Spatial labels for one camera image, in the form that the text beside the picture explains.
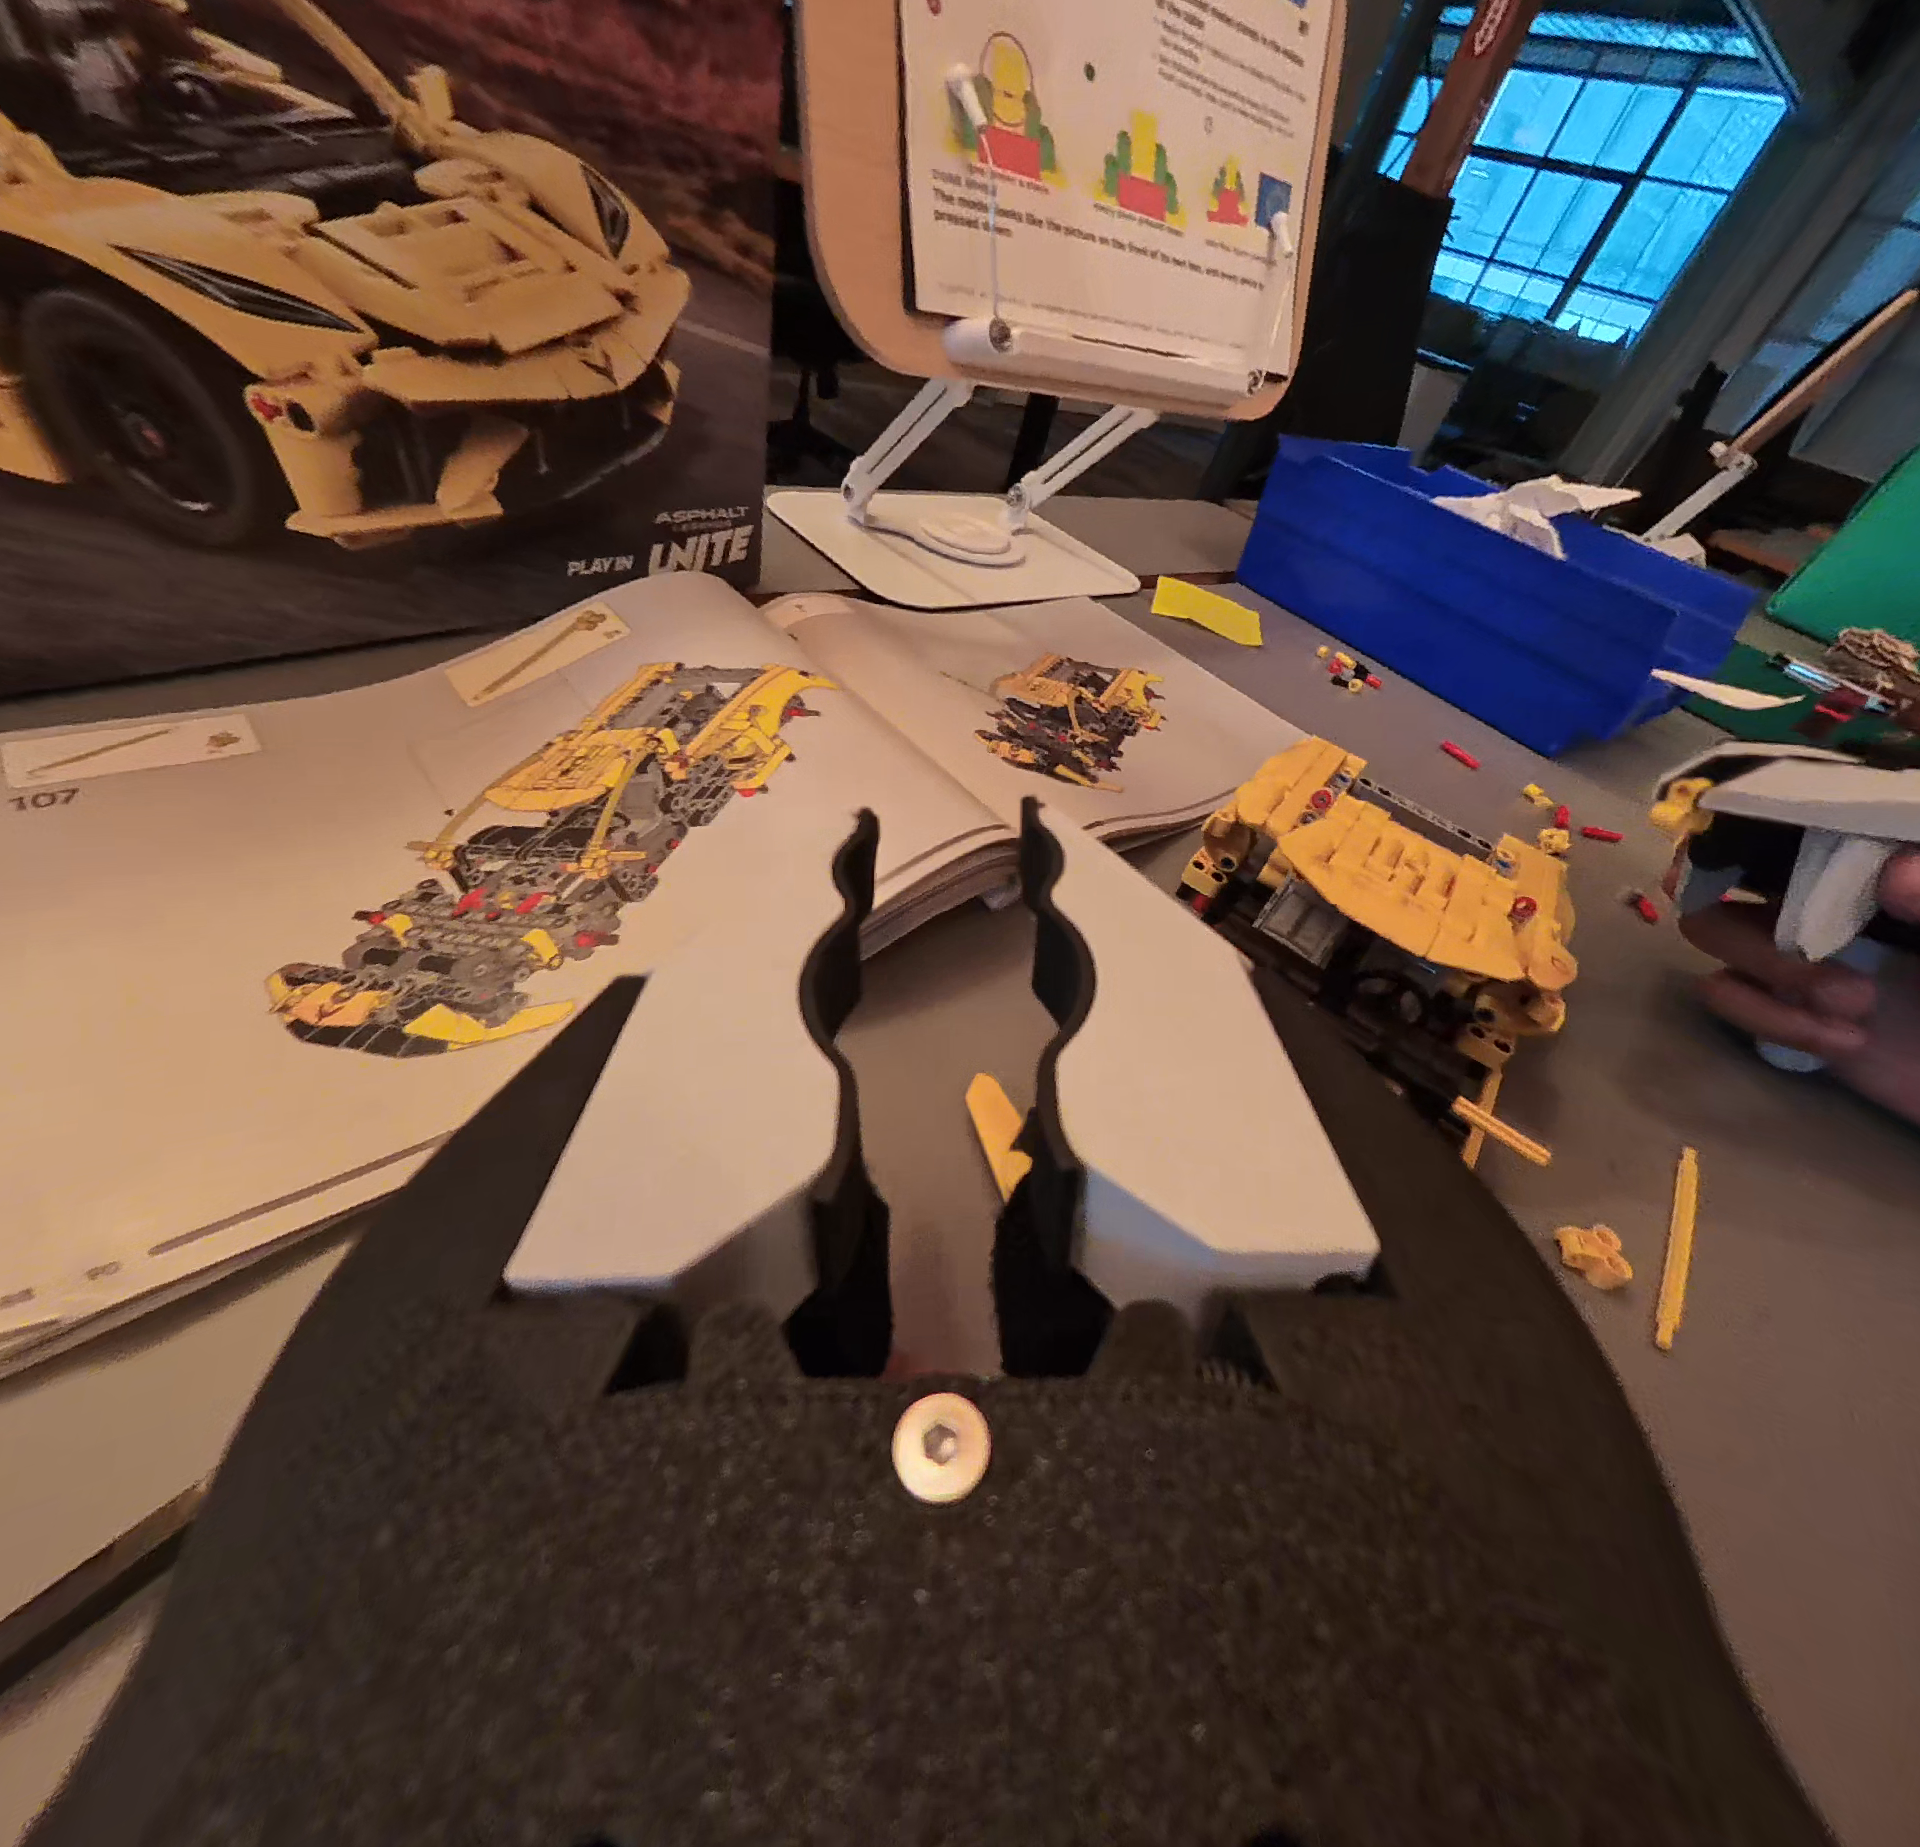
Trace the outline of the green box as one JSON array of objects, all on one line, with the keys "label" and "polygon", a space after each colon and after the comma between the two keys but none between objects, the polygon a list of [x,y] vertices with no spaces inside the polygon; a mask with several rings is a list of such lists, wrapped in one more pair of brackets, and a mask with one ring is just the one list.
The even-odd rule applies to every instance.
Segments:
[{"label": "green box", "polygon": [[1918,643],[1918,450],[1891,467],[1763,610],[1829,643],[1848,628]]}]

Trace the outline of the scattered small brick pins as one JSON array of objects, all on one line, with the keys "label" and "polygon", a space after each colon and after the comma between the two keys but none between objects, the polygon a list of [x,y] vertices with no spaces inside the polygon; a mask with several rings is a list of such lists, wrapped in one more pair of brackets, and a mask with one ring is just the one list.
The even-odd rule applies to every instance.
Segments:
[{"label": "scattered small brick pins", "polygon": [[1521,799],[1538,817],[1532,844],[1551,858],[1566,859],[1575,872],[1588,864],[1596,866],[1598,855],[1610,855],[1606,878],[1614,901],[1639,924],[1660,926],[1663,904],[1652,890],[1649,870],[1635,859],[1635,838],[1619,817],[1594,820],[1532,780],[1521,787]]}]

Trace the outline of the yellow paper sheet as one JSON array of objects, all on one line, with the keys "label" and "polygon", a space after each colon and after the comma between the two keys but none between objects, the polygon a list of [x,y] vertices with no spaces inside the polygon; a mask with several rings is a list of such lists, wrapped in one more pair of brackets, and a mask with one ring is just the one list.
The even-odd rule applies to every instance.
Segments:
[{"label": "yellow paper sheet", "polygon": [[1178,619],[1245,650],[1262,648],[1262,622],[1254,608],[1219,594],[1213,585],[1161,575],[1156,580],[1153,615]]}]

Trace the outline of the white sign stand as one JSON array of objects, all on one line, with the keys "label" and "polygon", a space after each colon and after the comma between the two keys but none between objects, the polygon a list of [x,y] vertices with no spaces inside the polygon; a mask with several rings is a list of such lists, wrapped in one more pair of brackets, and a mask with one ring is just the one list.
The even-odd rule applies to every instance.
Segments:
[{"label": "white sign stand", "polygon": [[1298,368],[1349,0],[798,0],[812,264],[920,389],[766,511],[915,610],[1132,596],[1043,506]]}]

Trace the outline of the crumpled white paper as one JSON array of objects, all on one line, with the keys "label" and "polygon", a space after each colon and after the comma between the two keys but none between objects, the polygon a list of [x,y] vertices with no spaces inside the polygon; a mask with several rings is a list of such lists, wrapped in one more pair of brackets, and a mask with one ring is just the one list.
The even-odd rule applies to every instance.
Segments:
[{"label": "crumpled white paper", "polygon": [[1432,506],[1563,562],[1566,550],[1555,521],[1621,507],[1635,499],[1639,490],[1634,489],[1594,487],[1549,473],[1491,493],[1433,495]]}]

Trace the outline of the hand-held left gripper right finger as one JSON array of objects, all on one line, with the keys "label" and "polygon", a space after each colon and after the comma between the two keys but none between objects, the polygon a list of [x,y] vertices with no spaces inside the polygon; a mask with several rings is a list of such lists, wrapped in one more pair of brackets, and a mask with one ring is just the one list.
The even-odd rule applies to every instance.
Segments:
[{"label": "hand-held left gripper right finger", "polygon": [[1084,1374],[1124,1308],[1204,1337],[1250,1297],[1367,1284],[1381,1235],[1245,961],[1038,797],[1020,901],[1053,1031],[993,1245],[1004,1371]]}]

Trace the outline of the white desk stand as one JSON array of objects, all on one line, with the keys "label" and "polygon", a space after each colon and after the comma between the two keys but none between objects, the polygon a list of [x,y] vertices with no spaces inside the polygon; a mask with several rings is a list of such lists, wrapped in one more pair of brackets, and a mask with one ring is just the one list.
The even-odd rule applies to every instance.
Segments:
[{"label": "white desk stand", "polygon": [[1855,326],[1822,354],[1802,375],[1788,384],[1769,406],[1747,421],[1728,441],[1710,445],[1713,471],[1709,481],[1680,499],[1667,515],[1642,533],[1652,544],[1682,560],[1682,535],[1702,521],[1725,495],[1739,490],[1759,467],[1763,448],[1779,436],[1788,436],[1813,408],[1836,394],[1869,360],[1907,323],[1918,304],[1915,286],[1897,291],[1876,315]]}]

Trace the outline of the yellow toy brick car model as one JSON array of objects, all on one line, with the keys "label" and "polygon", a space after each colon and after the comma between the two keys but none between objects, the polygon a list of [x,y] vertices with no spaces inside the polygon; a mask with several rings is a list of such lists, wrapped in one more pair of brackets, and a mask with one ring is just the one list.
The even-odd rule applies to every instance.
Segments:
[{"label": "yellow toy brick car model", "polygon": [[1555,1036],[1578,975],[1555,851],[1478,838],[1322,738],[1268,758],[1202,827],[1177,895],[1280,975],[1476,1167],[1518,1043]]}]

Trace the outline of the person's right hand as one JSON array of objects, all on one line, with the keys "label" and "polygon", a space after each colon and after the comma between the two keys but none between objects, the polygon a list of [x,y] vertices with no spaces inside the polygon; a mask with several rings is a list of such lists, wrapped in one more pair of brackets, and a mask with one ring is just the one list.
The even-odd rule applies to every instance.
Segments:
[{"label": "person's right hand", "polygon": [[1678,894],[1682,936],[1713,961],[1696,984],[1699,1005],[1742,1036],[1819,1058],[1830,1080],[1915,1126],[1915,957],[1897,956],[1869,975],[1836,957],[1813,964],[1779,951],[1773,913],[1709,901],[1689,886],[1687,853],[1675,851],[1663,886]]}]

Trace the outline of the grey desk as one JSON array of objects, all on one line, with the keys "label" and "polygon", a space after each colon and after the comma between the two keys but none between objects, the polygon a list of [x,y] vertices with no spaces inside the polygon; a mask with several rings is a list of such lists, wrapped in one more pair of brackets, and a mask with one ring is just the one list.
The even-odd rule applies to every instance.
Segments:
[{"label": "grey desk", "polygon": [[[1233,650],[1122,608],[1296,727],[1339,738],[1388,784],[1462,826],[1506,818],[1528,780],[1660,859],[1644,808],[1659,774],[1707,748],[1673,710],[1614,743],[1534,762],[1401,679],[1335,705],[1310,671],[1327,639],[1257,603],[1267,643]],[[306,697],[443,660],[452,641],[382,646],[5,703],[6,730]],[[1455,765],[1454,741],[1483,770]],[[1614,1360],[1690,1526],[1725,1633],[1802,1784],[1840,1843],[1915,1843],[1915,1133],[1810,1077],[1779,1075],[1696,1005],[1702,956],[1673,922],[1634,919],[1606,875],[1575,886],[1578,1001],[1518,1058],[1500,1114],[1553,1150],[1490,1148],[1482,1174],[1527,1235],[1604,1222],[1637,1271],[1594,1295],[1564,1277]],[[845,1036],[869,1150],[894,1206],[899,1332],[918,1370],[989,1370],[993,1190],[962,1091],[993,1072],[1030,1097],[1043,1011],[1030,922],[981,902],[888,947]],[[1651,1343],[1675,1150],[1702,1159],[1685,1324]],[[5,1383],[5,1615],[198,1480],[354,1230],[121,1326]],[[133,1594],[5,1692],[5,1843],[87,1746],[143,1643],[163,1584]]]}]

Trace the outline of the instruction booklet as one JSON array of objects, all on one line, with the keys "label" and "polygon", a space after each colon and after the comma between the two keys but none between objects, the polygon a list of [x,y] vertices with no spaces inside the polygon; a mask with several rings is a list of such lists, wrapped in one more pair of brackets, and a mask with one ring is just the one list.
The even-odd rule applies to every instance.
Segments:
[{"label": "instruction booklet", "polygon": [[862,808],[875,954],[1011,886],[1024,797],[1125,848],[1291,735],[1118,603],[695,575],[370,685],[6,730],[5,1370],[400,1188]]}]

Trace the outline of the blue plastic bin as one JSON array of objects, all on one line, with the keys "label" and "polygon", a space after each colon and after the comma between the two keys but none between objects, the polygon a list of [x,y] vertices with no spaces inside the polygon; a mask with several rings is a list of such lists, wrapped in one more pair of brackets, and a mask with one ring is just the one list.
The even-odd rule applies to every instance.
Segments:
[{"label": "blue plastic bin", "polygon": [[1285,436],[1238,582],[1546,757],[1673,708],[1652,673],[1715,676],[1761,600],[1581,515],[1555,521],[1555,560],[1442,507],[1490,493],[1407,450]]}]

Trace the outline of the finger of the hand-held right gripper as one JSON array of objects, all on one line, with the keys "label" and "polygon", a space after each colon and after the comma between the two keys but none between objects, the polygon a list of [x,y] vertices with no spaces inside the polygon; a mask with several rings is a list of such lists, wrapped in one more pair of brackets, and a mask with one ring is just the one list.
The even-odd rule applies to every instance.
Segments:
[{"label": "finger of the hand-held right gripper", "polygon": [[1854,838],[1918,838],[1918,770],[1848,758],[1773,758],[1719,777],[1702,812]]}]

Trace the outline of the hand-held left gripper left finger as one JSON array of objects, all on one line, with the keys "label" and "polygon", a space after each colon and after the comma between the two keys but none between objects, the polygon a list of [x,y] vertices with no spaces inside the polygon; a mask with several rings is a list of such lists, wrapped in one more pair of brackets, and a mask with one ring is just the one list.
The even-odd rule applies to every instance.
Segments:
[{"label": "hand-held left gripper left finger", "polygon": [[769,1311],[810,1376],[894,1352],[889,1211],[840,1033],[875,907],[871,808],[819,826],[767,909],[642,985],[504,1271],[556,1301],[629,1293]]}]

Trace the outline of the yellow axle with black connector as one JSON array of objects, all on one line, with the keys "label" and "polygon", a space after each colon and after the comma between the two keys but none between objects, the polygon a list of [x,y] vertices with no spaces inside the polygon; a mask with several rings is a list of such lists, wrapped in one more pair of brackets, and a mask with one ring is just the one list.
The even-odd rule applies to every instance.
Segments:
[{"label": "yellow axle with black connector", "polygon": [[1008,1206],[1033,1170],[1033,1155],[1022,1140],[1024,1114],[993,1073],[975,1073],[964,1099],[974,1138],[989,1163],[998,1201]]}]

